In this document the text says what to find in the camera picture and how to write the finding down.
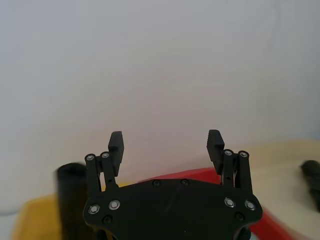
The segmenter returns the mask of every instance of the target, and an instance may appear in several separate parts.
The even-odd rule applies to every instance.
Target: black object
[[[94,240],[92,228],[83,219],[87,194],[86,166],[69,163],[56,171],[58,209],[63,240]]]
[[[123,154],[119,132],[116,151],[85,157],[89,198],[86,223],[104,230],[108,240],[249,240],[249,226],[262,218],[253,195],[249,154],[224,150],[217,130],[210,130],[207,149],[221,185],[192,179],[155,179],[118,187]],[[106,191],[102,191],[100,173]],[[92,206],[99,210],[92,213]]]
[[[303,163],[301,169],[308,183],[310,194],[320,212],[320,163],[314,160],[307,160]]]

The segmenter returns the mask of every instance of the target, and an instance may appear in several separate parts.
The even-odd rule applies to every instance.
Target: black tube
[[[320,163],[308,160],[301,166],[303,176],[308,183],[309,192],[320,212]]]
[[[58,209],[63,240],[94,240],[95,233],[84,221],[88,199],[87,170],[80,163],[69,163],[56,170]]]

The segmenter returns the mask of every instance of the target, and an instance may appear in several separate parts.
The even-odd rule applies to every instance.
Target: beige surface
[[[254,194],[289,228],[308,238],[320,239],[317,212],[300,165],[320,161],[320,141],[299,140],[241,148],[250,153]]]

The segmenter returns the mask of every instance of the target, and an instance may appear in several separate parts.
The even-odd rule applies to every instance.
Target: black mounting plate
[[[235,206],[227,206],[226,198]],[[116,210],[109,208],[113,200],[120,202]],[[248,209],[246,201],[256,209]],[[92,205],[100,206],[96,214],[89,213]],[[117,240],[233,240],[262,214],[250,191],[191,179],[112,187],[89,197],[83,211],[89,226],[109,232]]]

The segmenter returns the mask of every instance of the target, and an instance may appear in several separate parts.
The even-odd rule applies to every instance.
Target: silver screw
[[[240,152],[240,156],[246,158],[246,157],[248,157],[248,154],[246,154],[245,152],[242,151],[242,152]]]
[[[224,154],[225,154],[225,155],[228,155],[228,156],[231,156],[231,155],[232,155],[232,152],[229,151],[229,150],[227,150],[227,151],[224,152]]]
[[[251,211],[254,211],[256,210],[256,205],[253,204],[253,202],[250,202],[250,201],[245,201],[245,206],[250,209]]]
[[[236,203],[231,198],[224,199],[224,203],[230,208],[234,208],[236,206]]]
[[[89,155],[89,156],[87,156],[86,157],[86,159],[88,160],[88,161],[91,161],[91,160],[93,160],[95,157],[93,156],[93,155]]]
[[[120,202],[118,200],[112,200],[109,203],[109,209],[110,210],[117,210],[120,207]]]
[[[106,159],[107,157],[109,157],[109,153],[105,152],[104,154],[102,154],[102,157]]]
[[[100,206],[99,205],[92,205],[89,208],[89,213],[90,214],[96,214],[97,212],[99,212]]]

